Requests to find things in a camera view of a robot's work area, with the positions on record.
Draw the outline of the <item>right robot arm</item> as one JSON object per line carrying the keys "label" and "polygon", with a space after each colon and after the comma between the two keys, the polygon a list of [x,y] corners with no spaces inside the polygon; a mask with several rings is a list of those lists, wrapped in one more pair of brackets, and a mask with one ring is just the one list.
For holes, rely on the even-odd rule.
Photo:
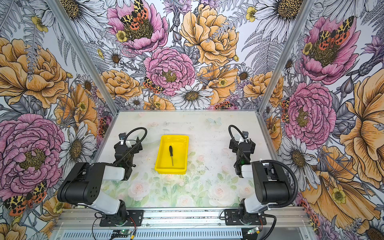
{"label": "right robot arm", "polygon": [[235,173],[239,178],[249,179],[254,193],[241,200],[237,210],[225,210],[227,226],[258,225],[267,223],[265,212],[272,208],[284,208],[295,200],[298,183],[289,167],[275,160],[251,161],[256,144],[241,132],[237,141],[229,127],[229,149],[236,154]]}

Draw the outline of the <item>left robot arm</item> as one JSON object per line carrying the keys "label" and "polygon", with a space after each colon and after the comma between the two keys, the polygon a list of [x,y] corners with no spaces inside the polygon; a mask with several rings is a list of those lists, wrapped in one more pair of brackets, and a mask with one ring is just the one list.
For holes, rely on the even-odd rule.
{"label": "left robot arm", "polygon": [[133,168],[134,154],[139,153],[147,136],[145,128],[119,134],[114,145],[115,161],[94,164],[77,163],[59,187],[57,198],[62,203],[86,206],[98,211],[109,224],[121,226],[130,218],[123,200],[114,199],[102,191],[104,181],[127,181]]}

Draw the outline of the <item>black handled screwdriver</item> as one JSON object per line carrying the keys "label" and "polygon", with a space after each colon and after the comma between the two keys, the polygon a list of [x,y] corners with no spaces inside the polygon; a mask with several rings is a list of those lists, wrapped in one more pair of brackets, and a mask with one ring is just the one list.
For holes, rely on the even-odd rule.
{"label": "black handled screwdriver", "polygon": [[169,152],[170,152],[170,157],[171,157],[171,163],[172,163],[172,166],[174,166],[174,154],[173,154],[173,146],[169,146]]}

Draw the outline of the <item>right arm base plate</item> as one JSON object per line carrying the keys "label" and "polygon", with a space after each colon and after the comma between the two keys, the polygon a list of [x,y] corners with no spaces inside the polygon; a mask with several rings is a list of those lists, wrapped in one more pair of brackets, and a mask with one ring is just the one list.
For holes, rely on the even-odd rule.
{"label": "right arm base plate", "polygon": [[225,209],[224,221],[227,226],[261,226],[267,224],[264,216],[249,214],[239,209]]}

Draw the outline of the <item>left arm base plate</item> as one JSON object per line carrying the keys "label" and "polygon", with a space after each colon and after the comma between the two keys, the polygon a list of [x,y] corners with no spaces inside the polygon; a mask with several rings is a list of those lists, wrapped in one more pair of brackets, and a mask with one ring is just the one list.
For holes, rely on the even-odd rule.
{"label": "left arm base plate", "polygon": [[125,213],[106,215],[99,223],[100,227],[140,227],[144,219],[144,210],[126,210]]}

